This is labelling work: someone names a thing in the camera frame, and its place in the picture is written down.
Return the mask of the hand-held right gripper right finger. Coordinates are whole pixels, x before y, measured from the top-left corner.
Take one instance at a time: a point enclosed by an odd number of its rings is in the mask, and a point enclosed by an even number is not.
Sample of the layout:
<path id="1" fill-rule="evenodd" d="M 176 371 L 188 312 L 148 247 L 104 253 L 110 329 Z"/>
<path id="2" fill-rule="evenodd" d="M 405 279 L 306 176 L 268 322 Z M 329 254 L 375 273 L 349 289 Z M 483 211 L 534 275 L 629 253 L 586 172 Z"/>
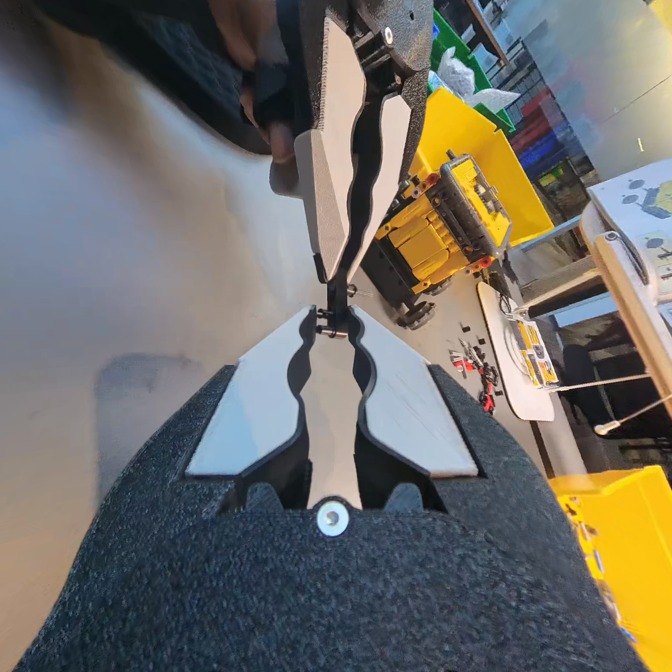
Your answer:
<path id="1" fill-rule="evenodd" d="M 400 485 L 422 509 L 445 509 L 436 481 L 481 471 L 429 362 L 357 306 L 349 307 L 352 373 L 361 392 L 354 462 L 363 509 L 383 509 Z"/>

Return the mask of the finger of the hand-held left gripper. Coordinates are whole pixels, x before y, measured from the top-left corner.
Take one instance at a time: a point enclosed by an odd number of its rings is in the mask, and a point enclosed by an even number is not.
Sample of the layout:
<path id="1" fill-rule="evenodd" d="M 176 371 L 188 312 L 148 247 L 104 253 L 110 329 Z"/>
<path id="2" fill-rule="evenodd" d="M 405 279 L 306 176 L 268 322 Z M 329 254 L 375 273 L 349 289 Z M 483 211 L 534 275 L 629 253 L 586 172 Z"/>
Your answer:
<path id="1" fill-rule="evenodd" d="M 372 121 L 364 118 L 362 98 L 340 96 L 340 121 L 343 131 L 343 178 L 340 205 L 349 237 L 341 256 L 340 270 L 347 283 L 359 267 L 374 238 L 383 215 L 397 192 L 411 110 L 399 95 L 385 96 L 380 110 L 373 105 Z M 359 150 L 357 168 L 351 160 L 356 121 L 364 122 L 364 148 Z"/>
<path id="2" fill-rule="evenodd" d="M 326 283 L 335 276 L 349 240 L 351 147 L 364 106 L 365 76 L 351 39 L 329 16 L 323 39 L 317 125 L 299 134 L 294 148 L 310 245 Z"/>

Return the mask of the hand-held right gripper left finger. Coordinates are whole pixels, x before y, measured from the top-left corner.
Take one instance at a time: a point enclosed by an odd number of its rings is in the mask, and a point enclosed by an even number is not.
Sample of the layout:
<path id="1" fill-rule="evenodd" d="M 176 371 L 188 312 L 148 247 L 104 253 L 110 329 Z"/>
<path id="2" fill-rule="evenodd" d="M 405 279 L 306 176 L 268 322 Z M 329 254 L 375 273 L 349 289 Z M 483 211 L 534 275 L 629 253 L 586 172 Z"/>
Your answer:
<path id="1" fill-rule="evenodd" d="M 301 393 L 311 375 L 316 307 L 304 307 L 239 358 L 185 476 L 234 484 L 236 505 L 267 483 L 285 509 L 307 508 L 313 465 Z"/>

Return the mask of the black brick beam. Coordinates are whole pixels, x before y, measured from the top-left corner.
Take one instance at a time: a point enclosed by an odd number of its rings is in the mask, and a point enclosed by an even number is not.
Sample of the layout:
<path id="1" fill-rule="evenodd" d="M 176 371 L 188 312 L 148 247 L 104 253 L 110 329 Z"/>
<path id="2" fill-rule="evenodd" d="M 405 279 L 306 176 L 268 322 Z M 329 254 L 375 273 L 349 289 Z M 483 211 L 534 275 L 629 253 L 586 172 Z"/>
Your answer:
<path id="1" fill-rule="evenodd" d="M 327 282 L 327 310 L 334 312 L 332 320 L 326 320 L 326 325 L 336 329 L 349 329 L 348 309 L 348 276 L 347 271 L 339 269 L 330 281 Z"/>

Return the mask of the pale grey desk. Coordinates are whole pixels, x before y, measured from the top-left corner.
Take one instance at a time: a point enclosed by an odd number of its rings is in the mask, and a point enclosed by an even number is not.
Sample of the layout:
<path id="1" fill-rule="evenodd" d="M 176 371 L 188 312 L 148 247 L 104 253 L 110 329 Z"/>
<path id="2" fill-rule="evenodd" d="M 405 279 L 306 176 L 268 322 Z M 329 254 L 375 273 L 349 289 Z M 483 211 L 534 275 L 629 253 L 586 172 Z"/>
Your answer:
<path id="1" fill-rule="evenodd" d="M 268 272 L 306 258 L 229 150 L 91 40 L 1 5 L 1 670 L 598 671 L 574 533 L 527 453 L 440 366 L 442 448 L 329 536 L 271 476 L 191 476 L 240 364 L 279 327 Z"/>

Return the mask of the person's left hand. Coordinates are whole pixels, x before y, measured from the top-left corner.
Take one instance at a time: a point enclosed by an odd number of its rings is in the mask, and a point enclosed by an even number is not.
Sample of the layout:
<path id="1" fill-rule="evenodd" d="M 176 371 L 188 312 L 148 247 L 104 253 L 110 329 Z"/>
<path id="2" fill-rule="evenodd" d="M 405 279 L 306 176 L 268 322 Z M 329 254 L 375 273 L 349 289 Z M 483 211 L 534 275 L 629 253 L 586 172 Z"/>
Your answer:
<path id="1" fill-rule="evenodd" d="M 279 45 L 279 39 L 273 35 L 277 21 L 275 1 L 209 1 L 208 4 L 227 53 L 243 72 L 255 73 L 260 64 L 272 60 L 273 49 Z M 255 96 L 252 85 L 243 86 L 240 102 L 245 115 L 269 144 L 273 163 L 287 164 L 294 158 L 290 123 L 274 119 L 259 124 L 254 112 Z"/>

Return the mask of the green storage bin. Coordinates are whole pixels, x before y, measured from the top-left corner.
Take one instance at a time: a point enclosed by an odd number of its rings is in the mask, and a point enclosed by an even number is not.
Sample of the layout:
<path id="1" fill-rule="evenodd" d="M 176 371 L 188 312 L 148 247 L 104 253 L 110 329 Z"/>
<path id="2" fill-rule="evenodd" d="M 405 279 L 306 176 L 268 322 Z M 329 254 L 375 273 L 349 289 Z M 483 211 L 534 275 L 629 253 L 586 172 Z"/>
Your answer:
<path id="1" fill-rule="evenodd" d="M 438 65 L 441 59 L 441 56 L 444 52 L 450 47 L 456 48 L 456 56 L 463 62 L 469 63 L 467 61 L 471 56 L 477 57 L 472 54 L 468 46 L 462 41 L 458 34 L 449 26 L 448 22 L 444 20 L 437 10 L 433 12 L 433 44 L 432 44 L 432 53 L 431 53 L 431 69 L 430 71 L 437 71 Z M 491 113 L 483 105 L 477 105 L 473 107 L 477 112 L 484 116 L 488 121 L 492 122 L 499 130 L 502 130 L 506 135 L 511 136 L 516 127 L 506 112 L 506 108 L 499 113 Z"/>

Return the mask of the white plastic bags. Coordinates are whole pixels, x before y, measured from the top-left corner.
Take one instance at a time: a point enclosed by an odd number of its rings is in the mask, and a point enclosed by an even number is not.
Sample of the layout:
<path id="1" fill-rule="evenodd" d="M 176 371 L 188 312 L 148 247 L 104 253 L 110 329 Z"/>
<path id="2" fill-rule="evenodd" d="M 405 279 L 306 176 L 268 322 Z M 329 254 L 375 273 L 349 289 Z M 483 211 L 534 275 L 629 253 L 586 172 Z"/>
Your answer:
<path id="1" fill-rule="evenodd" d="M 456 56 L 455 47 L 447 49 L 441 56 L 437 71 L 430 71 L 430 89 L 445 89 L 467 105 L 483 105 L 491 113 L 499 113 L 521 97 L 515 91 L 493 88 L 478 60 L 471 56 L 467 61 L 469 63 Z"/>

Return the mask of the large yellow storage bin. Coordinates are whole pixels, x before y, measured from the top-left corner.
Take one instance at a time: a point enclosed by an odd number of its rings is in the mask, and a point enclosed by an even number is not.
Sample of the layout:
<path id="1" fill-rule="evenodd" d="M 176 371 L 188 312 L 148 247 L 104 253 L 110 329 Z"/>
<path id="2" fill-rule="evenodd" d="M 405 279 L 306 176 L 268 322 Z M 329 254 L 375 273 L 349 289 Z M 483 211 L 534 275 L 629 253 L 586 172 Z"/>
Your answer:
<path id="1" fill-rule="evenodd" d="M 424 129 L 407 172 L 424 180 L 448 161 L 448 151 L 469 154 L 496 187 L 512 222 L 510 245 L 526 243 L 553 223 L 502 130 L 443 88 L 428 98 Z"/>

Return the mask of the pile of small brick parts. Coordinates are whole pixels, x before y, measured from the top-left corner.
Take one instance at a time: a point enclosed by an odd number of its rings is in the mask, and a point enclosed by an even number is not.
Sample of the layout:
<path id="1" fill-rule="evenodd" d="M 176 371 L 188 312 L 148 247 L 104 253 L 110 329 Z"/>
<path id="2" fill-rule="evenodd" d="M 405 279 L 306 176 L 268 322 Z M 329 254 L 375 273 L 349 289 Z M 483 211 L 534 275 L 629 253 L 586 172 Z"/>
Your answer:
<path id="1" fill-rule="evenodd" d="M 458 322 L 458 331 L 458 345 L 449 348 L 450 364 L 464 382 L 478 381 L 476 400 L 485 413 L 494 416 L 503 389 L 490 341 L 467 323 Z"/>

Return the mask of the yellow brick toy truck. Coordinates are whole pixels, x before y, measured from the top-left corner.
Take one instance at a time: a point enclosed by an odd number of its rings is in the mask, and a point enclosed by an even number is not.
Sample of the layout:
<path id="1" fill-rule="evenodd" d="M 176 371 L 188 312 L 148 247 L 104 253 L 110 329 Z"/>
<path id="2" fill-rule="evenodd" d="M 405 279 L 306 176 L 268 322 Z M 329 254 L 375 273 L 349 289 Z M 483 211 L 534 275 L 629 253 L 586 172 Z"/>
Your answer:
<path id="1" fill-rule="evenodd" d="M 452 277 L 487 270 L 509 246 L 513 223 L 498 191 L 472 155 L 409 176 L 375 233 L 361 267 L 396 311 L 396 324 L 415 331 L 435 314 L 436 297 Z"/>

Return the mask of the white oval board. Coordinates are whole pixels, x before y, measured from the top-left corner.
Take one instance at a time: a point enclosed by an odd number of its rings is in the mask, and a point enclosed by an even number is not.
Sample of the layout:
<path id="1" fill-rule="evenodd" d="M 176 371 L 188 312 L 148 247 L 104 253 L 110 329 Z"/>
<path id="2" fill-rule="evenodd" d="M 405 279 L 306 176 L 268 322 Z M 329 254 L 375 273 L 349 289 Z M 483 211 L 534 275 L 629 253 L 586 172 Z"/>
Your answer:
<path id="1" fill-rule="evenodd" d="M 533 383 L 518 347 L 517 325 L 500 308 L 500 293 L 484 281 L 476 284 L 476 292 L 511 410 L 522 421 L 553 421 L 555 411 L 550 392 Z"/>

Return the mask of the sticker sheet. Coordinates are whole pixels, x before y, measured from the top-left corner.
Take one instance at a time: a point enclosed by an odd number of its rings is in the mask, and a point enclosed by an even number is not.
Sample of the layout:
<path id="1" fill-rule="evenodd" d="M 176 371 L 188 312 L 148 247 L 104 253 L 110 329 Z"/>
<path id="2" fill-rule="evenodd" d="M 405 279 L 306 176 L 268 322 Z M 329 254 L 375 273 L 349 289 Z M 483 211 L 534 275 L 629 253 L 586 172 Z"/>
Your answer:
<path id="1" fill-rule="evenodd" d="M 506 318 L 511 334 L 512 357 L 521 372 L 537 389 L 550 391 L 557 388 L 559 377 L 538 324 L 515 314 Z"/>

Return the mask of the stack of coloured storage bins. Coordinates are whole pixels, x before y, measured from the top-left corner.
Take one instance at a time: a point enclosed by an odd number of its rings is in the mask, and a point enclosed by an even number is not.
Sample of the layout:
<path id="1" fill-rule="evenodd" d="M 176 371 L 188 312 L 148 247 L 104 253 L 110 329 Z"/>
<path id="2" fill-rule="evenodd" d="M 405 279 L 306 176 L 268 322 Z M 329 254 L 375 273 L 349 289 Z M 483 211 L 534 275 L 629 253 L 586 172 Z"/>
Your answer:
<path id="1" fill-rule="evenodd" d="M 528 91 L 507 112 L 516 123 L 509 142 L 540 197 L 558 210 L 582 207 L 599 176 L 551 90 Z"/>

